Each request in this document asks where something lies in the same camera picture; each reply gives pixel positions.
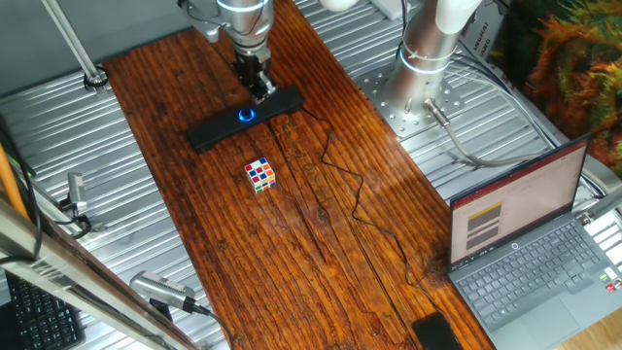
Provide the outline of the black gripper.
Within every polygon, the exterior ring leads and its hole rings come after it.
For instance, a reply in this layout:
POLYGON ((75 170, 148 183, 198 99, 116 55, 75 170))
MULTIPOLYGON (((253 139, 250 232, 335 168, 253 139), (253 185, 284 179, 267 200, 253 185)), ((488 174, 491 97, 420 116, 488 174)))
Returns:
POLYGON ((255 52, 235 52, 233 67, 252 98, 260 104, 276 90, 270 80, 271 51, 260 48, 255 52))

